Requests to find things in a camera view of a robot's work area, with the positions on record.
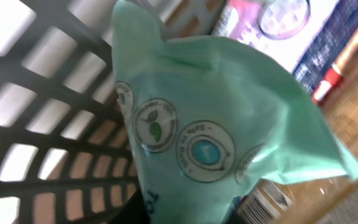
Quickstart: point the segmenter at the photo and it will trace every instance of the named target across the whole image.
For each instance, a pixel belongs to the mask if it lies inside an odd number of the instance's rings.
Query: mint green bag
[[[112,20],[115,88],[151,223],[221,223],[260,179],[358,178],[310,96],[268,56],[224,37],[163,41],[158,20],[125,1]]]

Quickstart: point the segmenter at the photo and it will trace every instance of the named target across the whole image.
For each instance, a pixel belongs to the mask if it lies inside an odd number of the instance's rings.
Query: product packaging
[[[225,37],[163,41],[157,20],[125,1],[112,20],[115,89],[151,223],[221,223],[261,179],[358,179],[357,160],[270,57]]]
[[[358,27],[358,0],[228,0],[213,35],[276,60],[312,94]]]

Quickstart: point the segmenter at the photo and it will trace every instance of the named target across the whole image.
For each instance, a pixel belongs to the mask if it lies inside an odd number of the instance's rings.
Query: leaf icon
[[[149,127],[149,133],[154,136],[155,142],[158,142],[161,139],[161,126],[157,122],[154,122]]]
[[[153,110],[149,113],[149,115],[147,115],[147,121],[148,122],[153,122],[157,119],[158,116],[158,111],[157,110]]]
[[[125,96],[124,96],[124,94],[120,93],[119,94],[119,99],[121,100],[121,104],[124,105],[125,104]]]

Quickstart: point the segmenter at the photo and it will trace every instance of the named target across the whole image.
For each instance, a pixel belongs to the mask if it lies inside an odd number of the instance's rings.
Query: blue circle icon
[[[208,166],[217,164],[221,158],[219,148],[207,140],[195,142],[191,148],[191,153],[197,162]]]

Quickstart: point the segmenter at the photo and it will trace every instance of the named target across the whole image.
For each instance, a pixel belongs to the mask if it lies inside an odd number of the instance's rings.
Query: circular logo
[[[245,184],[246,181],[246,171],[248,169],[249,164],[252,162],[256,154],[260,151],[263,144],[260,144],[250,150],[238,163],[236,168],[236,182],[239,185]]]
[[[222,127],[210,121],[197,121],[180,133],[177,158],[187,176],[213,182],[230,171],[234,150],[233,140]]]
[[[144,150],[162,152],[175,139],[177,114],[168,101],[152,99],[137,109],[133,126],[135,137]]]
[[[116,82],[115,89],[118,94],[118,104],[121,107],[125,122],[128,122],[134,105],[134,94],[129,85],[124,82]]]

